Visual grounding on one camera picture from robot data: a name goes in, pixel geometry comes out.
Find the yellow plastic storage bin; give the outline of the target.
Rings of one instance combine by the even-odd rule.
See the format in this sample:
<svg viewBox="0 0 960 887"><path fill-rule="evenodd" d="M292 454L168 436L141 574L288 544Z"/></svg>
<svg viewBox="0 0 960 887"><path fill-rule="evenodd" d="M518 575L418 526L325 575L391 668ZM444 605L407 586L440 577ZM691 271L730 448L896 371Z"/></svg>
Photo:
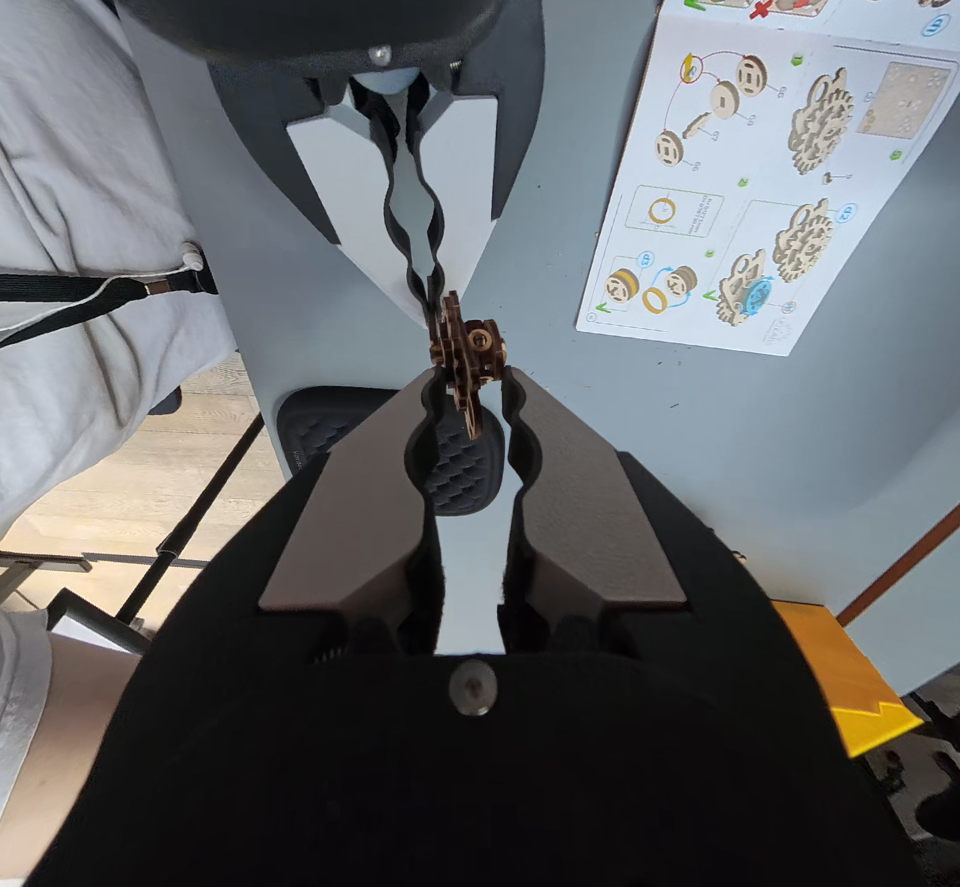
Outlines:
<svg viewBox="0 0 960 887"><path fill-rule="evenodd" d="M772 605L816 678L851 759L924 725L825 606Z"/></svg>

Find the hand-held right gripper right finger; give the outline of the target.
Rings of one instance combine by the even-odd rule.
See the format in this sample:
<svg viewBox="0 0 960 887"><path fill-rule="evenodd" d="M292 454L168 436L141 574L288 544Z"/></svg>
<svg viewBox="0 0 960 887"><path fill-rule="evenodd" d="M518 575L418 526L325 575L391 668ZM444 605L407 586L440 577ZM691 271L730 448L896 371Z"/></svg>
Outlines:
<svg viewBox="0 0 960 887"><path fill-rule="evenodd" d="M521 481L503 577L507 616L684 610L687 595L618 450L516 367L505 368L501 392Z"/></svg>

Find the black quilted wrist rest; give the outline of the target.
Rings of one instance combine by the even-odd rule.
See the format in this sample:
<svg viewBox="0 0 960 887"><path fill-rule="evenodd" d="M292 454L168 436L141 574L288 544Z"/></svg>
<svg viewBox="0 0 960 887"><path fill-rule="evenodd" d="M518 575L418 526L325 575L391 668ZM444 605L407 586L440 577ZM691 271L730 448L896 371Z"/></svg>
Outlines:
<svg viewBox="0 0 960 887"><path fill-rule="evenodd" d="M292 473L326 455L376 413L396 391L322 386L291 393L281 404L276 429ZM482 408L482 433L471 438L465 416L448 394L436 424L438 460L425 482L439 518L465 517L497 498L506 460L506 440L498 419Z"/></svg>

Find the operator in white shirt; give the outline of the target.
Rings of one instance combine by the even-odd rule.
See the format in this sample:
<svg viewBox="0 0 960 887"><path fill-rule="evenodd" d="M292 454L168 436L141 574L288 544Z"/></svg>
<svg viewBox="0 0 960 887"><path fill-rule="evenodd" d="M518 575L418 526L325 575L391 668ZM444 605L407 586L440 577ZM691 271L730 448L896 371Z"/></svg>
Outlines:
<svg viewBox="0 0 960 887"><path fill-rule="evenodd" d="M107 0L1 0L2 275L189 274L200 250ZM220 298L146 295L89 318L2 300L2 534L120 449L186 379L236 348Z"/></svg>

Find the printed instruction booklet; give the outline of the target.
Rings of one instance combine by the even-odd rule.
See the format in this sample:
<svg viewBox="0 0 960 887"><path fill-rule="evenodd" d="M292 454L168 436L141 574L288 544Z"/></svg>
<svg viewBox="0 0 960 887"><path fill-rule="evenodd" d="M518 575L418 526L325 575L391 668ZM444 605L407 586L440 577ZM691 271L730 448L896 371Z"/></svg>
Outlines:
<svg viewBox="0 0 960 887"><path fill-rule="evenodd" d="M786 356L959 88L958 0L663 0L575 328Z"/></svg>

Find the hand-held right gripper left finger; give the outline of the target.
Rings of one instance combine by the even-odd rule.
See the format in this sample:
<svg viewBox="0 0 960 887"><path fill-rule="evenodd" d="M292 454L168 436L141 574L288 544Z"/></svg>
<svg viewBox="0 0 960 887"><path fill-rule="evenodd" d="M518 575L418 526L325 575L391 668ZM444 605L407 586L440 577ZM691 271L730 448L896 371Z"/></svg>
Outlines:
<svg viewBox="0 0 960 887"><path fill-rule="evenodd" d="M329 452L259 600L269 613L439 621L443 567L427 480L443 370L431 367Z"/></svg>

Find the person's right forearm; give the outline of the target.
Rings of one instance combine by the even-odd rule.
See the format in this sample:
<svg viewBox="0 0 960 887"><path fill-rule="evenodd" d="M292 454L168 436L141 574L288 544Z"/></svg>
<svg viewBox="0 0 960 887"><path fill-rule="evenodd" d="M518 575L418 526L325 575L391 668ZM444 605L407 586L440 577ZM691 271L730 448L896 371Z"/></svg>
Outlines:
<svg viewBox="0 0 960 887"><path fill-rule="evenodd" d="M2 885L23 885L83 790L141 656L45 632L50 672L2 808Z"/></svg>

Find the wooden gear assembly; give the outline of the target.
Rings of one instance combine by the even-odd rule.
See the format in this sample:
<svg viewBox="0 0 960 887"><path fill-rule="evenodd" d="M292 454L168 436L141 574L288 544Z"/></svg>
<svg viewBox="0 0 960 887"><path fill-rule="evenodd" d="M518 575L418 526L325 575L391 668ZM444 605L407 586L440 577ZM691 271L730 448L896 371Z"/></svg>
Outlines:
<svg viewBox="0 0 960 887"><path fill-rule="evenodd" d="M493 319L463 319L458 293L439 301L429 325L429 353L441 367L454 406L462 415L468 437L484 433L481 389L502 378L507 365L506 343Z"/></svg>

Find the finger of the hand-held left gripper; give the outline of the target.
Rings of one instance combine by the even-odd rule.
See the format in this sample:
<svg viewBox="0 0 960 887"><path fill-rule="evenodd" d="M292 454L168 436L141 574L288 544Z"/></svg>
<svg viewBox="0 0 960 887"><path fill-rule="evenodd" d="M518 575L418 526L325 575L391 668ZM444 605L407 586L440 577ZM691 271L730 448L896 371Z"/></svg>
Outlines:
<svg viewBox="0 0 960 887"><path fill-rule="evenodd" d="M495 229L498 100L429 92L418 113L418 173L434 214L427 228L443 292L466 292Z"/></svg>
<svg viewBox="0 0 960 887"><path fill-rule="evenodd" d="M406 145L405 100L387 100L398 122L392 175L371 121L349 102L324 116L287 126L287 134L337 236L340 252L421 329L426 317L407 282L407 259L388 230L393 218L410 242L416 273L433 269L429 228L434 204Z"/></svg>

